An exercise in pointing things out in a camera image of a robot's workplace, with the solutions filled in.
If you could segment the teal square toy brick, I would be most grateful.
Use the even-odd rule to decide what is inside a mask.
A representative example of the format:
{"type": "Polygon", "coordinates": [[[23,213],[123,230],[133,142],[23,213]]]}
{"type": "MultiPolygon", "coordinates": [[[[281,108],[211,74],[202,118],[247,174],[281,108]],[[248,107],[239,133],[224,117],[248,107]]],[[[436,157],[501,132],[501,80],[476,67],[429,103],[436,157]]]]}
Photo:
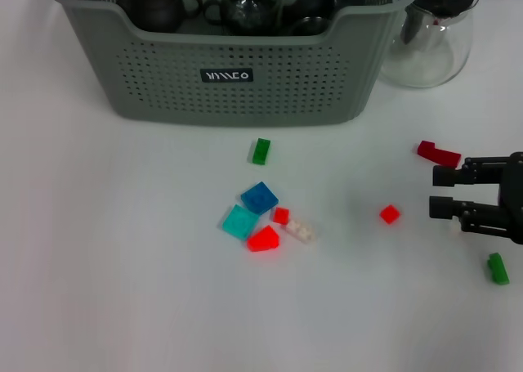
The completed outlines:
{"type": "Polygon", "coordinates": [[[253,232],[258,220],[258,215],[236,204],[221,227],[228,234],[245,241],[253,232]]]}

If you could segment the grey-green perforated storage bin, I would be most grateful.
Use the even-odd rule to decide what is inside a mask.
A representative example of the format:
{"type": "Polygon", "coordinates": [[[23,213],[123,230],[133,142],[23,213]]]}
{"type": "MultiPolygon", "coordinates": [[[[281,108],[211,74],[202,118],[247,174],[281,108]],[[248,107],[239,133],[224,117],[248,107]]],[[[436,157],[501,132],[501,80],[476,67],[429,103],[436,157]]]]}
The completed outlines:
{"type": "Polygon", "coordinates": [[[122,0],[55,0],[114,111],[225,127],[343,123],[365,108],[414,0],[336,0],[313,36],[236,36],[203,16],[173,34],[137,28],[122,0]]]}

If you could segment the green notched toy brick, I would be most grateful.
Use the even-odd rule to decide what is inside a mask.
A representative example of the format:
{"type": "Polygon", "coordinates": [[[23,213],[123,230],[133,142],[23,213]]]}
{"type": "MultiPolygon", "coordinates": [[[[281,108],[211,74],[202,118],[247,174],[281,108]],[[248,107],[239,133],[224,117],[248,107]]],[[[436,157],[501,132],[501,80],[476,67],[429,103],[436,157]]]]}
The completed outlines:
{"type": "Polygon", "coordinates": [[[507,274],[503,258],[499,253],[492,253],[487,260],[491,279],[496,285],[509,285],[510,279],[507,274]]]}

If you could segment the green rectangular toy brick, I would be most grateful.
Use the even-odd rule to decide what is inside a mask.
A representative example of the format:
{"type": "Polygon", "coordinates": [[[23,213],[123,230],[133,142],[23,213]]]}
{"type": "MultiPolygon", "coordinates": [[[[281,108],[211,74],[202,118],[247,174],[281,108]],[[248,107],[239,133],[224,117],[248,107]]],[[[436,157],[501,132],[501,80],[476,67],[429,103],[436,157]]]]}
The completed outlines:
{"type": "Polygon", "coordinates": [[[252,163],[257,165],[265,165],[269,149],[270,140],[258,138],[253,151],[252,163]]]}

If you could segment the dark red long brick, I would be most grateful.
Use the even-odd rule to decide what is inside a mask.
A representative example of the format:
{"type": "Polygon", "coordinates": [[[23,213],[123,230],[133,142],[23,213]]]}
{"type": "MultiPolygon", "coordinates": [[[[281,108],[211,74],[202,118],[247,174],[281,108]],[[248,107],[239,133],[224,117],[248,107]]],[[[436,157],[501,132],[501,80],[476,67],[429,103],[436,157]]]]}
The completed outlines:
{"type": "Polygon", "coordinates": [[[434,164],[451,168],[456,168],[462,158],[459,153],[437,148],[436,144],[431,141],[421,141],[417,148],[417,154],[434,164]]]}

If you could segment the dark clay teapot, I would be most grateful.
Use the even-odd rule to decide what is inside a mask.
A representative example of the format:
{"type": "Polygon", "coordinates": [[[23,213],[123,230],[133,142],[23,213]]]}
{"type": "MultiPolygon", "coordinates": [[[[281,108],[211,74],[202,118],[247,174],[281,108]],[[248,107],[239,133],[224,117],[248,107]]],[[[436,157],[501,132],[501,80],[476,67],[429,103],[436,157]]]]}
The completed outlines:
{"type": "Polygon", "coordinates": [[[203,10],[203,0],[117,0],[130,21],[151,33],[175,33],[203,10]]]}

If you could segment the white rectangular studded brick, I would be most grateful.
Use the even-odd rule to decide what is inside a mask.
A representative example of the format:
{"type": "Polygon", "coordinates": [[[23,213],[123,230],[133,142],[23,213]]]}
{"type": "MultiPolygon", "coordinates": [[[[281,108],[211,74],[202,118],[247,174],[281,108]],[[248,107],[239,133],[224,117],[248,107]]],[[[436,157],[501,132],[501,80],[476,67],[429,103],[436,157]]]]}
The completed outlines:
{"type": "Polygon", "coordinates": [[[296,218],[291,218],[285,225],[285,230],[295,239],[304,244],[309,244],[316,240],[316,234],[313,227],[307,222],[296,218]]]}

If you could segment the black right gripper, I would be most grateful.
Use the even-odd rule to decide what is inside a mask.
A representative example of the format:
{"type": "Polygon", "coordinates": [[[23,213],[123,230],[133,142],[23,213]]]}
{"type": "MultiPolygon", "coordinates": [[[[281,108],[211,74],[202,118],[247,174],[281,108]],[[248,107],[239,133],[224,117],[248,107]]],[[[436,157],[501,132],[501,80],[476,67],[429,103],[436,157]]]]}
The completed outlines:
{"type": "Polygon", "coordinates": [[[430,196],[429,217],[451,220],[456,217],[463,232],[510,236],[523,244],[523,152],[509,157],[468,157],[461,168],[436,165],[432,185],[499,184],[499,205],[430,196]]]}

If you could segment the red sloped toy brick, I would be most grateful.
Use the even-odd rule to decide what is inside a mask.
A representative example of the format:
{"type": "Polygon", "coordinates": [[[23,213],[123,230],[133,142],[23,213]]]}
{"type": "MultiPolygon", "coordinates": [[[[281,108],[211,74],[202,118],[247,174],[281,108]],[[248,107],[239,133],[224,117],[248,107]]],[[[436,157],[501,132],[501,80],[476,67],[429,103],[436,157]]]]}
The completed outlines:
{"type": "Polygon", "coordinates": [[[262,252],[279,247],[279,234],[272,226],[265,226],[247,240],[251,252],[262,252]]]}

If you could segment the blue square toy brick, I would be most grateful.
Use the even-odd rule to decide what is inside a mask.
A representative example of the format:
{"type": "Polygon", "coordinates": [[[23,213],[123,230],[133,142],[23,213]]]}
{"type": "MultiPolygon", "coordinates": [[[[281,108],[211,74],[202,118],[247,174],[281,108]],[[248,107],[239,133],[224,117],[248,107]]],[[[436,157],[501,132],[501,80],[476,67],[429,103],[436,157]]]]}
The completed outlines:
{"type": "Polygon", "coordinates": [[[259,182],[246,190],[240,196],[240,199],[248,210],[258,216],[271,210],[279,203],[278,198],[264,182],[259,182]]]}

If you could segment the round glass pitcher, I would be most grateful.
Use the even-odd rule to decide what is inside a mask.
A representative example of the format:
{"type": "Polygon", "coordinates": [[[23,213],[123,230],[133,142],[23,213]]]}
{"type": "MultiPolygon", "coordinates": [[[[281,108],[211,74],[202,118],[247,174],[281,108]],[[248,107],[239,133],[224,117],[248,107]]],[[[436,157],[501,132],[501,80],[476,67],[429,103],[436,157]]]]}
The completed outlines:
{"type": "Polygon", "coordinates": [[[478,1],[453,18],[438,18],[413,3],[407,6],[382,64],[383,78],[415,88],[437,87],[454,78],[471,52],[472,9],[478,1]]]}

